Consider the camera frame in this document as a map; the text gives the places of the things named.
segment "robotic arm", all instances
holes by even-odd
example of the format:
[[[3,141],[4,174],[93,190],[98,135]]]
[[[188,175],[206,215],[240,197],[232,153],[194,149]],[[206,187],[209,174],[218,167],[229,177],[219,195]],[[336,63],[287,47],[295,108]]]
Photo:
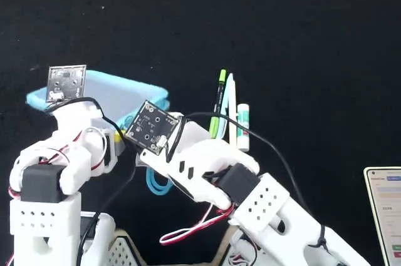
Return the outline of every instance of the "robotic arm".
[[[94,214],[81,212],[78,190],[117,163],[115,130],[92,102],[65,105],[53,114],[58,130],[22,150],[9,177],[15,266],[75,265],[80,227]],[[101,214],[82,266],[104,265],[114,230],[113,218]]]
[[[140,114],[135,121],[141,122]],[[224,210],[234,207],[229,223],[259,245],[272,265],[369,265],[332,229],[323,228],[269,173],[258,176],[259,165],[254,158],[223,140],[210,139],[196,123],[185,124],[180,143],[167,162],[166,151],[178,134],[179,127],[159,155],[144,149],[140,159],[171,179],[195,202],[209,202]],[[210,181],[206,177],[211,173],[225,174]],[[284,223],[283,232],[277,229],[277,219]],[[327,250],[309,246],[319,240]]]
[[[11,188],[21,192],[21,198],[10,204],[15,266],[75,265],[81,216],[86,215],[81,213],[78,190],[90,177],[111,171],[117,162],[115,131],[102,121],[95,105],[65,105],[54,116],[58,130],[23,150],[10,175]],[[261,263],[369,265],[330,228],[325,228],[324,234],[328,250],[311,248],[309,245],[320,239],[322,226],[289,192],[269,173],[259,175],[254,158],[225,141],[210,139],[201,126],[180,122],[179,116],[171,117],[145,102],[125,136],[143,148],[139,158],[145,164],[171,179],[195,202],[227,210],[229,223],[265,253]],[[170,123],[168,131],[158,124],[163,121]],[[174,148],[171,158],[169,148]],[[278,230],[278,222],[284,223],[284,231]],[[104,265],[114,229],[112,217],[102,214],[82,265]],[[242,241],[237,238],[233,242],[241,247]]]

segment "circuit board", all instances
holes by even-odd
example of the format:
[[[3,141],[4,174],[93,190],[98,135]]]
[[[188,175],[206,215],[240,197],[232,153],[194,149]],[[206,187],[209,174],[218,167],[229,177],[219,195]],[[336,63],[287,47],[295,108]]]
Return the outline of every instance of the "circuit board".
[[[49,68],[46,102],[79,98],[83,96],[86,65],[57,66]]]
[[[125,137],[141,148],[159,155],[179,120],[153,103],[145,101],[125,132]]]

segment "black circuit board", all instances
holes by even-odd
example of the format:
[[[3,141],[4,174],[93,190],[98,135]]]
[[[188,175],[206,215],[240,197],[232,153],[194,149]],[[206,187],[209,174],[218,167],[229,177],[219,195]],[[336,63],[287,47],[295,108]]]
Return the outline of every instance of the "black circuit board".
[[[145,101],[125,132],[125,137],[141,148],[159,155],[179,120],[153,103]]]

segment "yellow object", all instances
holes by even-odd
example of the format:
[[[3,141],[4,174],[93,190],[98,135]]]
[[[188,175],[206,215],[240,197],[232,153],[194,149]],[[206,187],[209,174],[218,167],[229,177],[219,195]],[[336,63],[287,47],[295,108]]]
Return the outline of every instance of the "yellow object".
[[[117,131],[114,132],[114,143],[118,143],[118,142],[121,142],[121,141],[122,141],[122,139],[121,139],[120,134]]]

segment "phone screen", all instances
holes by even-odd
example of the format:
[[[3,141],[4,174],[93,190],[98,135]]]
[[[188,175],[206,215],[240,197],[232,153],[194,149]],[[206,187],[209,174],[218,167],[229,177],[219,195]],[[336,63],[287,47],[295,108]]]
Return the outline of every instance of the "phone screen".
[[[367,171],[387,262],[401,266],[401,170]]]

